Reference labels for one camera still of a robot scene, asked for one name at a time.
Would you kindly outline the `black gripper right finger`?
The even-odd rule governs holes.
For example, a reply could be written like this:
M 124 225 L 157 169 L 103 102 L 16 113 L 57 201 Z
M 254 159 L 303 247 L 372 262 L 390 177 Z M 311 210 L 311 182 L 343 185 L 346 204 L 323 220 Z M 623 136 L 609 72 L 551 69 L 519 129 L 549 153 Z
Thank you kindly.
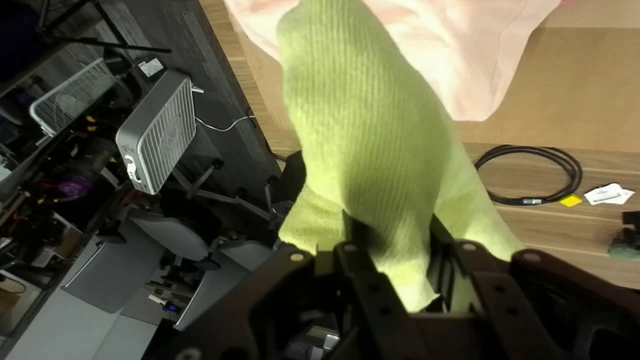
M 491 299 L 483 290 L 483 274 L 494 273 L 498 261 L 479 242 L 457 241 L 432 218 L 430 265 L 426 279 L 436 301 L 426 308 L 436 319 L 493 319 Z

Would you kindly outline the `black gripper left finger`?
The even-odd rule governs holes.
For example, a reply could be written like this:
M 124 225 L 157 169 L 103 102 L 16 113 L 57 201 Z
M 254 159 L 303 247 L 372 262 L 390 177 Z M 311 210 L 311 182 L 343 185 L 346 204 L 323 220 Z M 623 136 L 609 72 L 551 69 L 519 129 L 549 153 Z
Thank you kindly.
M 412 335 L 414 320 L 401 305 L 388 276 L 372 262 L 370 248 L 376 241 L 370 227 L 346 220 L 346 241 L 337 247 L 345 297 L 340 326 L 365 335 Z

